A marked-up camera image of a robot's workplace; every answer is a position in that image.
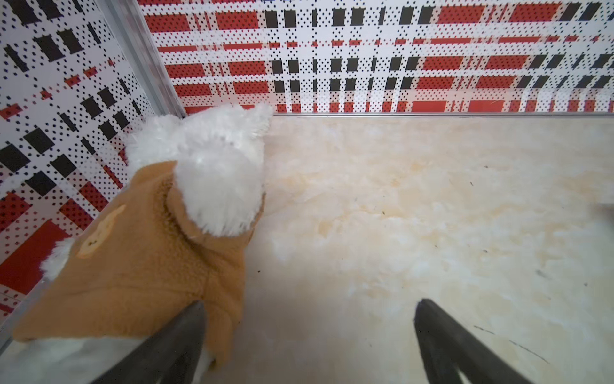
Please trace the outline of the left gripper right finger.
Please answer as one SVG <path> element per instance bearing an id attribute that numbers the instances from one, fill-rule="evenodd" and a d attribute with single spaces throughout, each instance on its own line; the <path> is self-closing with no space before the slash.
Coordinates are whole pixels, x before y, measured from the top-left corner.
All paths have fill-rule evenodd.
<path id="1" fill-rule="evenodd" d="M 431 299 L 417 304 L 414 329 L 430 383 L 528 383 Z"/>

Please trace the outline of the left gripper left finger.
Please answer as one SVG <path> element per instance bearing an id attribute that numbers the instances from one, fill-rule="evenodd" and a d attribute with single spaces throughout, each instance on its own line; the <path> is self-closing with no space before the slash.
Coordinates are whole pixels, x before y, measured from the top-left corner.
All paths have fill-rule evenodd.
<path id="1" fill-rule="evenodd" d="M 94 382 L 191 383 L 206 327 L 204 303 L 193 302 Z"/>

